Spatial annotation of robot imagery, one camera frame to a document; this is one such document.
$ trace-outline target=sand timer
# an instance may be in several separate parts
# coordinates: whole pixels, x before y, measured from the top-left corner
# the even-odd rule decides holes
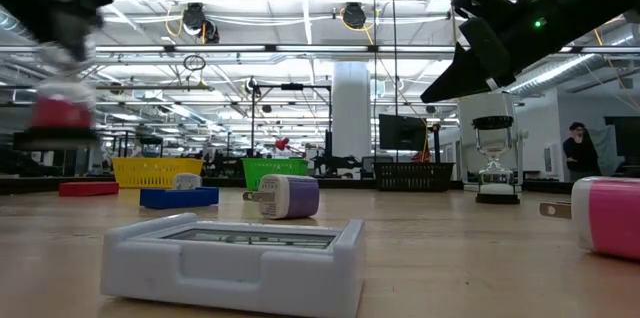
[[[478,172],[478,203],[520,203],[516,194],[515,175],[500,162],[500,157],[513,147],[512,126],[513,117],[510,116],[488,116],[473,120],[476,148],[488,161],[487,167]]]
[[[14,137],[17,149],[78,149],[97,142],[92,129],[95,92],[78,76],[90,65],[91,47],[88,45],[80,56],[54,44],[40,47],[41,59],[57,73],[36,86],[31,125]]]

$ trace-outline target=green basket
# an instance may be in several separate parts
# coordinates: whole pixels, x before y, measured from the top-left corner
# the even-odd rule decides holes
[[[307,175],[307,161],[304,159],[242,158],[247,189],[257,191],[260,180],[267,174]]]

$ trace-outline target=green light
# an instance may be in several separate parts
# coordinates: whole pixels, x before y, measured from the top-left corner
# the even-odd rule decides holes
[[[540,29],[547,25],[547,20],[544,18],[540,18],[537,21],[533,22],[534,29]]]

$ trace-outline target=yellow basket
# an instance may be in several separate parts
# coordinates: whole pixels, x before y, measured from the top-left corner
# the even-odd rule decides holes
[[[190,158],[113,158],[120,188],[171,188],[179,173],[200,175],[202,161]]]

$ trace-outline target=white plastic tray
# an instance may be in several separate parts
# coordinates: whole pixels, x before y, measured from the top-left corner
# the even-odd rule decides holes
[[[306,317],[355,317],[364,222],[342,229],[198,221],[193,213],[104,237],[102,294]]]

